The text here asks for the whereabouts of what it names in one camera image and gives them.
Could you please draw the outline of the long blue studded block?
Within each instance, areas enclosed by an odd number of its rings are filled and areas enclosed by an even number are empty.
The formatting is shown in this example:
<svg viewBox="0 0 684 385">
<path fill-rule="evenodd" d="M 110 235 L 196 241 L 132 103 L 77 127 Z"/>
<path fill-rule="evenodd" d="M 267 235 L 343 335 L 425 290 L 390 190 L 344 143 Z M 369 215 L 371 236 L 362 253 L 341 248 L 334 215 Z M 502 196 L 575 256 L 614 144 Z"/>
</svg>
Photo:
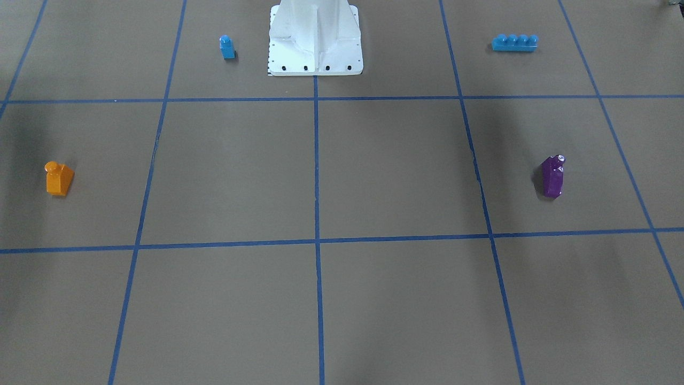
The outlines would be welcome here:
<svg viewBox="0 0 684 385">
<path fill-rule="evenodd" d="M 498 52 L 535 52 L 538 48 L 539 37 L 515 34 L 499 34 L 493 38 L 491 47 Z"/>
</svg>

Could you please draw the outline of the small blue block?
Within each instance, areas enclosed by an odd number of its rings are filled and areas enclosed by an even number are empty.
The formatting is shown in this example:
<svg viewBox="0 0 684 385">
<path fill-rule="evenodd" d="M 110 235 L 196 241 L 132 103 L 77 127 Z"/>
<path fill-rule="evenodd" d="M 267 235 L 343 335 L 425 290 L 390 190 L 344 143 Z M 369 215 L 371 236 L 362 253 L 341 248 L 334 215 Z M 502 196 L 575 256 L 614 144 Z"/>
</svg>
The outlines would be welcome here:
<svg viewBox="0 0 684 385">
<path fill-rule="evenodd" d="M 236 51 L 230 36 L 222 35 L 219 38 L 219 49 L 223 59 L 235 59 Z"/>
</svg>

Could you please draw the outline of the purple trapezoid block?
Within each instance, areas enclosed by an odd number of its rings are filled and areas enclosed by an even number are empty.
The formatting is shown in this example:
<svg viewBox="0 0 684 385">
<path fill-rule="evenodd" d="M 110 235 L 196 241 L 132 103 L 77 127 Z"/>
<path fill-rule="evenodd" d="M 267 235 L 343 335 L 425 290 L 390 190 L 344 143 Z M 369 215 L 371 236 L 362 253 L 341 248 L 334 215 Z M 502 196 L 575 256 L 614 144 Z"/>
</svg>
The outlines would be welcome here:
<svg viewBox="0 0 684 385">
<path fill-rule="evenodd" d="M 557 199 L 563 192 L 564 164 L 563 155 L 550 156 L 541 164 L 542 194 L 549 199 Z"/>
</svg>

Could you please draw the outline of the orange trapezoid block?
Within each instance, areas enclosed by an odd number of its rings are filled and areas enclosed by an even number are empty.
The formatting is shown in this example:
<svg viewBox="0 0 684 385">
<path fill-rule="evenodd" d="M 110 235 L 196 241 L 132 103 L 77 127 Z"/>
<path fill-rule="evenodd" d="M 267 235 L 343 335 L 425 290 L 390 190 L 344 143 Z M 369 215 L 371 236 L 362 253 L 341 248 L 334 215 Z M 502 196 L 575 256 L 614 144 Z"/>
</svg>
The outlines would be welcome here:
<svg viewBox="0 0 684 385">
<path fill-rule="evenodd" d="M 45 164 L 46 191 L 53 196 L 66 196 L 75 177 L 75 171 L 66 164 L 49 161 Z"/>
</svg>

